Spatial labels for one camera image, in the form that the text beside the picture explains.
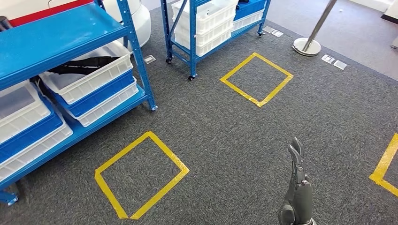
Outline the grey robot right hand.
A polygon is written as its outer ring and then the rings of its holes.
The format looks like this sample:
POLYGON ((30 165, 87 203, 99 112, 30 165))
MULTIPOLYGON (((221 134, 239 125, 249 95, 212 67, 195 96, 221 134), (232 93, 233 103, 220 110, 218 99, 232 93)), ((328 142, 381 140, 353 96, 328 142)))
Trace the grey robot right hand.
POLYGON ((315 225, 313 213, 312 182, 306 173, 302 144, 294 137, 287 147, 292 158, 292 172, 283 204, 278 211, 280 225, 315 225))

